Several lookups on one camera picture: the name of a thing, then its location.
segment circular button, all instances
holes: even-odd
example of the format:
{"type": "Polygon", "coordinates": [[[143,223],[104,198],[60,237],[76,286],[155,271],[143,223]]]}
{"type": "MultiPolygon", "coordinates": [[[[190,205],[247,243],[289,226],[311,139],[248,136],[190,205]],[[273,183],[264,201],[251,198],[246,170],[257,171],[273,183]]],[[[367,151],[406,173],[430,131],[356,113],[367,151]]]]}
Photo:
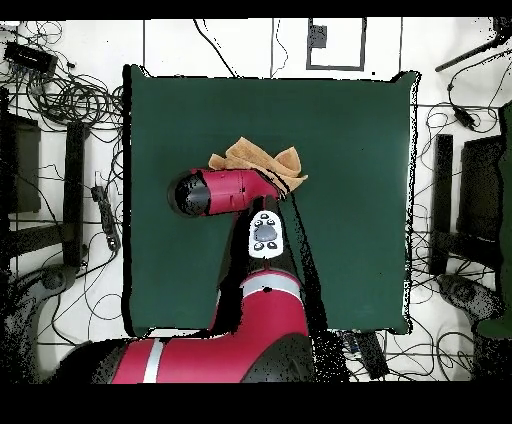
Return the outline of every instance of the circular button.
{"type": "Polygon", "coordinates": [[[256,241],[273,241],[277,238],[276,230],[270,225],[260,225],[254,231],[254,240],[256,241]]]}

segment green mat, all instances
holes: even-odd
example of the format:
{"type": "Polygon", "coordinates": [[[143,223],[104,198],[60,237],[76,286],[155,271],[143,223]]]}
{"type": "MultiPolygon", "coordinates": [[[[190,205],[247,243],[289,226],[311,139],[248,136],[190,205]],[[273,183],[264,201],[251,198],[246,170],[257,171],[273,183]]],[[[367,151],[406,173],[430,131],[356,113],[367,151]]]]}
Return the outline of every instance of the green mat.
{"type": "MultiPolygon", "coordinates": [[[[204,328],[230,214],[186,219],[166,200],[179,172],[240,136],[269,154],[295,146],[296,200],[329,328],[407,331],[407,175],[416,73],[396,82],[145,76],[131,67],[130,314],[149,327],[204,328]]],[[[285,217],[300,264],[295,224],[285,217]]]]}

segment black stand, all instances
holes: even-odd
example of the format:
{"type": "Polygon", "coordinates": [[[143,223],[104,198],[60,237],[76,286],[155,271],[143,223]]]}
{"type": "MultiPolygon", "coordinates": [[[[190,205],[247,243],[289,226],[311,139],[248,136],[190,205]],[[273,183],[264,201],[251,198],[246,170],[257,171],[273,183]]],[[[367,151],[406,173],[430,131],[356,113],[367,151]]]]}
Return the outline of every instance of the black stand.
{"type": "Polygon", "coordinates": [[[84,144],[89,130],[67,125],[63,224],[10,231],[9,209],[20,175],[16,160],[16,119],[8,112],[8,91],[0,89],[0,380],[41,381],[36,358],[39,315],[44,303],[75,282],[83,255],[84,144]],[[63,264],[30,272],[10,282],[10,259],[62,243],[63,264]]]}
{"type": "Polygon", "coordinates": [[[482,44],[480,47],[477,47],[467,53],[464,53],[455,59],[452,59],[436,68],[436,72],[443,71],[447,68],[450,68],[453,65],[456,65],[463,60],[469,59],[479,53],[483,53],[486,50],[489,50],[494,47],[501,46],[505,44],[510,37],[512,37],[512,18],[492,18],[493,19],[493,29],[496,31],[496,37],[494,40],[489,41],[488,43],[482,44]]]}
{"type": "Polygon", "coordinates": [[[85,254],[82,246],[83,174],[84,145],[89,130],[82,122],[67,125],[63,224],[10,231],[7,207],[10,202],[4,201],[2,195],[12,196],[18,170],[14,160],[16,128],[8,112],[6,89],[0,90],[0,109],[0,268],[9,274],[11,258],[62,243],[64,265],[78,269],[85,254]]]}

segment towel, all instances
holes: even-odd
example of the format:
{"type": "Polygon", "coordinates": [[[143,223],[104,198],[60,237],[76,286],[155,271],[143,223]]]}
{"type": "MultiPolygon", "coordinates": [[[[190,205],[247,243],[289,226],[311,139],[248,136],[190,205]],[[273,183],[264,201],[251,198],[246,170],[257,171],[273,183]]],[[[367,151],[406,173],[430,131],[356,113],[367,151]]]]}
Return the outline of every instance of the towel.
{"type": "Polygon", "coordinates": [[[279,175],[290,191],[295,190],[308,178],[307,175],[299,177],[301,165],[295,147],[292,146],[289,149],[283,150],[273,158],[263,149],[244,137],[240,137],[240,139],[226,151],[225,158],[214,153],[208,162],[208,166],[214,170],[257,169],[269,177],[270,180],[286,194],[288,193],[288,189],[272,172],[268,171],[269,169],[279,175]]]}

